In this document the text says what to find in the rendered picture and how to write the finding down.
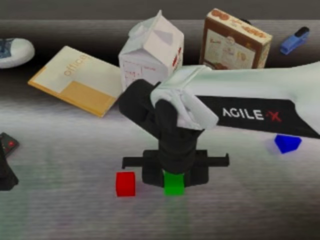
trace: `sneaker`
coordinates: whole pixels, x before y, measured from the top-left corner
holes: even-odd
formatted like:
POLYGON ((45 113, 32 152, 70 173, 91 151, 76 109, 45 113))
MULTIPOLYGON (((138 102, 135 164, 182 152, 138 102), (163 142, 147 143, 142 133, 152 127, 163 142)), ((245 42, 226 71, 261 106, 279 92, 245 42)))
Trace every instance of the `sneaker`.
POLYGON ((22 38, 0 38, 0 69, 29 62, 35 55, 32 43, 22 38))

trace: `red letter x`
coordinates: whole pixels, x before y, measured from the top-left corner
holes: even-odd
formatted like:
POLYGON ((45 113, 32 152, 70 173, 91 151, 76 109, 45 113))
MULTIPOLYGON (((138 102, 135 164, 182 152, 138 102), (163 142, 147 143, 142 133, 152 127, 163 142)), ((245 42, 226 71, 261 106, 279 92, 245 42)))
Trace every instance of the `red letter x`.
POLYGON ((278 122, 282 122, 282 120, 279 118, 279 112, 277 111, 277 112, 275 112, 275 113, 273 113, 272 111, 268 111, 268 113, 266 114, 267 116, 269 116, 270 115, 270 117, 271 117, 271 121, 273 122, 273 121, 278 121, 278 122))

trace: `gray wall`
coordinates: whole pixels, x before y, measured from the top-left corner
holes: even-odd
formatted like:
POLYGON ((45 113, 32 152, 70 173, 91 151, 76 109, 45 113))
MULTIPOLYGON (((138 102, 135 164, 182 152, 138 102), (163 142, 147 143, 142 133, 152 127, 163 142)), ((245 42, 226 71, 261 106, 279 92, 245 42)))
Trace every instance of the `gray wall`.
POLYGON ((203 19, 213 8, 245 19, 319 19, 320 0, 1 0, 0 19, 203 19))

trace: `blue block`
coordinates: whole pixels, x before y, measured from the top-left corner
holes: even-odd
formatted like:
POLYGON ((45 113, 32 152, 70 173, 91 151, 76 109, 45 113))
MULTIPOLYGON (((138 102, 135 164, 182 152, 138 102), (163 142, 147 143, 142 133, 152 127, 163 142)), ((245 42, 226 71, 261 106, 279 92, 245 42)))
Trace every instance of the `blue block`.
POLYGON ((285 154, 297 150, 302 142, 302 139, 298 136, 285 136, 278 134, 274 141, 280 152, 285 154))

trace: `green cube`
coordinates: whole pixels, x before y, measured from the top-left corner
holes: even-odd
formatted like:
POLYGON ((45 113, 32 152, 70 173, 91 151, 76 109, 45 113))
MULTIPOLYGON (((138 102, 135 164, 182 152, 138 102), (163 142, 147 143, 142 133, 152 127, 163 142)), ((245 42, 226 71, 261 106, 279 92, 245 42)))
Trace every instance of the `green cube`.
POLYGON ((184 175, 164 172, 164 194, 166 196, 179 196, 184 193, 184 175))

